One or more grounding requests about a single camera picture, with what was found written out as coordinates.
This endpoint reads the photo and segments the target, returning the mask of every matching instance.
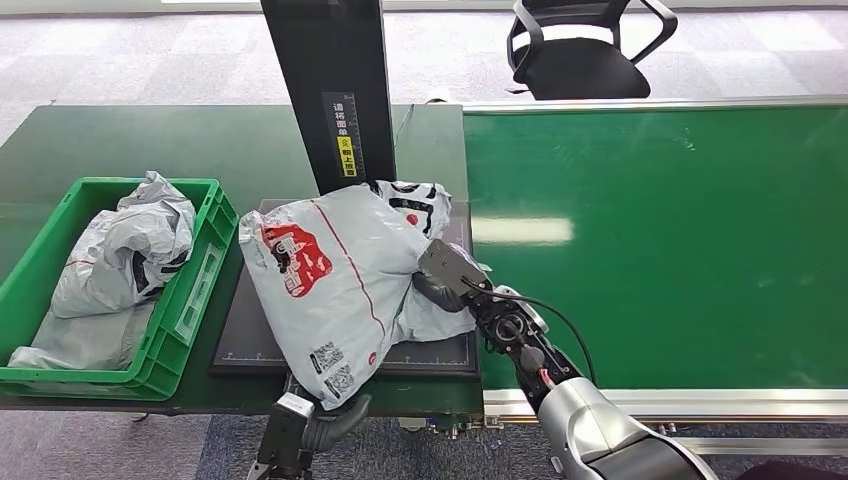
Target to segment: crumpled plastic bag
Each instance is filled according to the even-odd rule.
[[[429,239],[450,221],[444,188],[414,185],[378,182],[377,194],[351,186],[241,219],[245,265],[274,338],[326,410],[356,393],[395,343],[474,328],[467,310],[444,312],[411,288]]]
[[[117,312],[158,293],[191,253],[195,210],[156,172],[82,233],[53,291],[59,318]]]
[[[30,347],[18,347],[9,367],[125,370],[144,338],[155,303],[115,313],[57,318],[47,312]]]

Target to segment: red logo on bag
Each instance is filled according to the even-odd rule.
[[[333,264],[318,248],[315,235],[296,224],[263,225],[262,240],[277,260],[286,291],[295,298],[312,290],[319,279],[333,271]]]

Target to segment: qr code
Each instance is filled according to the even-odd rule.
[[[326,372],[330,367],[344,360],[344,354],[333,345],[333,342],[318,347],[310,356],[316,364],[315,367],[319,374]]]
[[[338,392],[344,393],[353,386],[353,375],[350,374],[350,365],[345,365],[336,373],[330,375],[327,382]]]

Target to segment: red wire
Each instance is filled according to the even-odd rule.
[[[542,379],[542,383],[544,383],[545,386],[547,386],[550,389],[554,388],[554,386],[555,386],[554,381],[551,380],[551,376],[548,375],[548,369],[547,368],[540,368],[539,369],[539,377]]]

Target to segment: yellow label sticker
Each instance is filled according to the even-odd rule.
[[[345,177],[356,176],[356,162],[353,158],[353,143],[350,137],[336,137],[339,143],[339,158],[342,159],[342,175]]]

